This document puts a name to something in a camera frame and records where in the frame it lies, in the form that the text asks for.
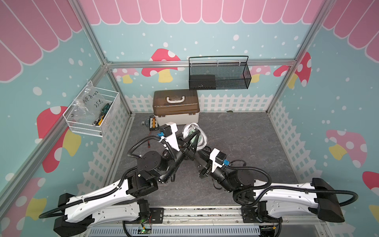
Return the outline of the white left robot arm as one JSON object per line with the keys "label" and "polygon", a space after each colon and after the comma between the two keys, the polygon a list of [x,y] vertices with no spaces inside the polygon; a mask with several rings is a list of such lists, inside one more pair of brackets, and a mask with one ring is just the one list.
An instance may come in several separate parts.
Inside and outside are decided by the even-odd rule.
{"label": "white left robot arm", "polygon": [[[174,182],[176,172],[184,160],[194,156],[200,134],[198,131],[187,137],[162,134],[147,136],[133,145],[127,155],[135,158],[137,165],[125,171],[120,180],[91,193],[73,196],[68,193],[59,197],[58,206],[42,213],[39,218],[55,218],[54,232],[61,237],[72,237],[85,232],[101,222],[116,219],[139,220],[145,223],[150,218],[150,208],[144,196],[158,190],[158,184]],[[159,142],[166,151],[149,151],[139,157],[134,154],[144,143]]]}

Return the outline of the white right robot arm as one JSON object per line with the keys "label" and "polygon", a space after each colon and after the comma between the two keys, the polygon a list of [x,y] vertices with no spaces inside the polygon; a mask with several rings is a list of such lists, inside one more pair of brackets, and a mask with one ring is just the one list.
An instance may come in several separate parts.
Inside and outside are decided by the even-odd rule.
{"label": "white right robot arm", "polygon": [[201,150],[194,154],[200,178],[210,177],[218,190],[231,193],[234,202],[243,208],[255,210],[261,221],[264,217],[280,218],[286,215],[315,215],[326,222],[345,221],[341,208],[358,200],[353,191],[335,190],[321,178],[310,183],[273,183],[270,175],[242,161],[228,161],[217,149]]}

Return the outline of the brown lid storage box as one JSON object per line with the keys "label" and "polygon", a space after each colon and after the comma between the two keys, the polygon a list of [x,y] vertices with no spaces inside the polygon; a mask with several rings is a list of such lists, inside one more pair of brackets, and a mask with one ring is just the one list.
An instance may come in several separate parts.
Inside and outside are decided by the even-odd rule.
{"label": "brown lid storage box", "polygon": [[200,113],[198,93],[189,89],[155,91],[153,112],[160,126],[169,122],[177,125],[198,123]]}

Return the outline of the black yellow charger board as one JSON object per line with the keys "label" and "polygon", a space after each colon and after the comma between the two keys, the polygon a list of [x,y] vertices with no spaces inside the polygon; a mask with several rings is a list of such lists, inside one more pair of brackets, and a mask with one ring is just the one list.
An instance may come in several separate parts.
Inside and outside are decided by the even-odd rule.
{"label": "black yellow charger board", "polygon": [[150,116],[149,117],[149,130],[150,131],[155,131],[159,129],[159,124],[157,122],[157,119],[155,116]]}

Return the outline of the black box in basket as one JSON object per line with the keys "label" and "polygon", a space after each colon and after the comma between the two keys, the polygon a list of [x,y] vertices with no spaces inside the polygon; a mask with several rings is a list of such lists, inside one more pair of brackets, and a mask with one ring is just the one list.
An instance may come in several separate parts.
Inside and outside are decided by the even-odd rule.
{"label": "black box in basket", "polygon": [[189,89],[214,90],[216,89],[215,75],[192,75],[189,77]]}

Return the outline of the clear labelled plastic bag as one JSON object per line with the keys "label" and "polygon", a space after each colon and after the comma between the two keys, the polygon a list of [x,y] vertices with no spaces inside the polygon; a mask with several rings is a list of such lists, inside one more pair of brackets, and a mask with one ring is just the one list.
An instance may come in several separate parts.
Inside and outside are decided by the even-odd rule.
{"label": "clear labelled plastic bag", "polygon": [[76,120],[89,116],[98,118],[105,104],[106,99],[101,95],[100,91],[89,83],[74,100],[72,117]]}

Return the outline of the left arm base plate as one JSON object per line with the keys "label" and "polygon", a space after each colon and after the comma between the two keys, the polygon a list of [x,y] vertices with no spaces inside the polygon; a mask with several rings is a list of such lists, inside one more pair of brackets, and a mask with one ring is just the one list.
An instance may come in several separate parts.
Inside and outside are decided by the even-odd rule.
{"label": "left arm base plate", "polygon": [[150,208],[139,213],[140,223],[162,224],[164,217],[164,208]]}

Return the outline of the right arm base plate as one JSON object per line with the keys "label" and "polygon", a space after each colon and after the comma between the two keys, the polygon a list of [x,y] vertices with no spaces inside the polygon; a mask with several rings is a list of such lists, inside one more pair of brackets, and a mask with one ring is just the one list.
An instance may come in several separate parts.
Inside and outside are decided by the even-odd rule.
{"label": "right arm base plate", "polygon": [[282,223],[281,218],[269,216],[265,207],[242,207],[241,214],[244,223]]}

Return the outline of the green handled tool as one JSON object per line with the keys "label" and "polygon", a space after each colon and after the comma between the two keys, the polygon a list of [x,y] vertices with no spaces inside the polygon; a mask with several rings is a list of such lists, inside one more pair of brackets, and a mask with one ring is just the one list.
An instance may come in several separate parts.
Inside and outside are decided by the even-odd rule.
{"label": "green handled tool", "polygon": [[109,109],[111,107],[111,104],[107,103],[101,110],[99,117],[93,122],[93,126],[100,126],[108,113]]}

